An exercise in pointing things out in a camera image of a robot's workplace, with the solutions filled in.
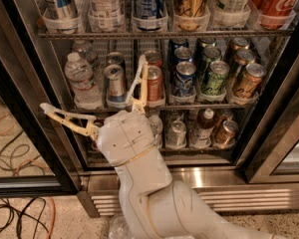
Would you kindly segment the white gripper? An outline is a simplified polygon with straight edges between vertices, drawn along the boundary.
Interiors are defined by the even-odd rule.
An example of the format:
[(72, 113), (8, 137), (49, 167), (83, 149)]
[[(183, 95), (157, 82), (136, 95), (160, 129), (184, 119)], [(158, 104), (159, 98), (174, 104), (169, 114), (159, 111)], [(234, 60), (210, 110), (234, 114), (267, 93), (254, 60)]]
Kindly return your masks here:
[[(120, 166), (153, 146), (154, 137), (150, 122), (144, 115), (148, 101), (149, 65), (145, 55), (139, 58), (134, 81), (128, 91), (126, 103), (132, 106), (132, 112), (120, 111), (108, 117), (99, 129), (95, 125), (95, 116), (75, 114), (41, 103), (40, 108), (50, 119), (66, 126), (70, 130), (97, 140), (97, 147), (111, 166)], [(138, 98), (133, 97), (137, 85), (141, 86)], [(85, 126), (74, 123), (85, 120)]]

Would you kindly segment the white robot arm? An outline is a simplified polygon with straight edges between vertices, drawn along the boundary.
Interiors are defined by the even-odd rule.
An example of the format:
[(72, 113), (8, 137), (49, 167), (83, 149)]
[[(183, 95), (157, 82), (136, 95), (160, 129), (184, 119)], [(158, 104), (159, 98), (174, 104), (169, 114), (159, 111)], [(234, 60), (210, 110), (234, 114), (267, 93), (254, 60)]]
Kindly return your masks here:
[(87, 125), (80, 127), (72, 119), (81, 115), (41, 104), (48, 117), (90, 137), (115, 169), (121, 183), (121, 208), (133, 235), (137, 239), (286, 239), (226, 221), (186, 183), (172, 179), (145, 116), (148, 71), (146, 58), (140, 57), (133, 85), (141, 87), (141, 96), (128, 96), (132, 109), (105, 119), (101, 127), (95, 125), (94, 116), (82, 116)]

